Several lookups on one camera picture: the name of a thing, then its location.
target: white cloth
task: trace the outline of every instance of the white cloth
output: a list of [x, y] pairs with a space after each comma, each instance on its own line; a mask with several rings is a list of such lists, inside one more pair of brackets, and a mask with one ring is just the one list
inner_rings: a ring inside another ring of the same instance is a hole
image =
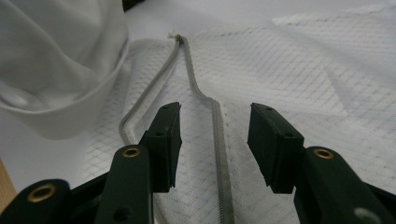
[[[336, 150], [363, 181], [396, 193], [395, 21], [395, 5], [385, 5], [187, 36], [198, 88], [220, 104], [236, 223], [298, 223], [292, 196], [265, 187], [248, 149], [252, 102], [278, 110], [304, 135], [306, 147]], [[119, 85], [112, 95], [125, 99], [123, 113], [114, 101], [104, 113], [125, 114], [160, 70], [169, 48], [169, 42], [136, 42], [120, 78], [129, 76], [141, 85]], [[190, 88], [185, 62], [181, 51], [168, 81], [153, 89], [126, 127], [137, 143], [161, 105], [181, 102], [176, 188], [155, 200], [169, 223], [216, 223], [212, 113]], [[108, 155], [121, 145], [116, 131], [104, 132], [117, 129], [117, 121], [109, 116], [99, 121], [105, 127], [92, 130], [96, 137], [87, 151], [86, 178], [104, 173], [111, 163]]]
[[49, 138], [98, 113], [128, 46], [121, 1], [0, 1], [0, 107]]

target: screw hole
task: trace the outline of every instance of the screw hole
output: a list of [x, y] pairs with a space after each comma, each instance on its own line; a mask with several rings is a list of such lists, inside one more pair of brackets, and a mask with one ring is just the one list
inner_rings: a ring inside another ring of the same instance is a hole
[[27, 201], [31, 203], [42, 202], [51, 197], [56, 191], [56, 187], [53, 184], [42, 185], [29, 193]]
[[314, 153], [318, 157], [321, 157], [322, 159], [326, 159], [326, 160], [332, 159], [334, 157], [334, 155], [330, 151], [322, 148], [314, 149]]
[[140, 149], [139, 148], [134, 148], [134, 147], [133, 148], [127, 148], [127, 149], [125, 149], [122, 152], [122, 155], [124, 157], [128, 157], [128, 158], [138, 156], [139, 154], [140, 154]]
[[115, 221], [123, 222], [123, 221], [127, 220], [130, 216], [131, 216], [130, 209], [120, 208], [114, 213], [113, 218]]

